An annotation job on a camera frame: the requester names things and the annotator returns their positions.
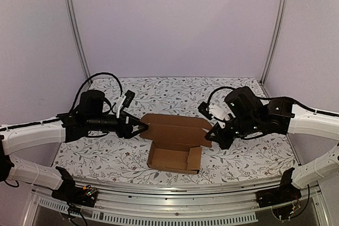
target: floral pattern surface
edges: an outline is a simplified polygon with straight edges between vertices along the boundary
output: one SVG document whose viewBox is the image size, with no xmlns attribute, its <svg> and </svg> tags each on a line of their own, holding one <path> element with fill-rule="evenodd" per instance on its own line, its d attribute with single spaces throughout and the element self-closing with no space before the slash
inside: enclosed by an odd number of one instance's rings
<svg viewBox="0 0 339 226">
<path fill-rule="evenodd" d="M 220 86 L 249 86 L 258 96 L 264 96 L 251 78 L 124 78 L 124 91 L 136 96 L 126 110 L 136 117 L 146 113 L 200 116 L 198 105 Z M 91 89 L 105 92 L 115 102 L 119 88 L 114 79 L 97 79 Z M 226 107 L 228 90 L 213 96 L 212 103 Z M 151 141 L 135 137 L 125 140 L 114 133 L 102 138 L 82 138 L 63 143 L 54 161 L 77 177 L 125 183 L 182 185 L 214 184 L 281 175 L 297 165 L 286 136 L 270 134 L 254 140 L 236 139 L 229 150 L 220 150 L 217 143 L 202 150 L 201 168 L 197 175 L 157 171 L 146 161 Z"/>
</svg>

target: brown cardboard box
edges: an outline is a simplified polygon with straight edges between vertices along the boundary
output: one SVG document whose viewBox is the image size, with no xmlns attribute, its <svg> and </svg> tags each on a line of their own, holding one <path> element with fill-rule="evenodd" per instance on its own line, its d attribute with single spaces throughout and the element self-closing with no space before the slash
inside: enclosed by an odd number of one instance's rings
<svg viewBox="0 0 339 226">
<path fill-rule="evenodd" d="M 162 114 L 146 114 L 148 124 L 142 138 L 152 140 L 147 165 L 152 169 L 197 174 L 200 169 L 201 146 L 212 147 L 205 139 L 211 124 L 202 118 Z"/>
</svg>

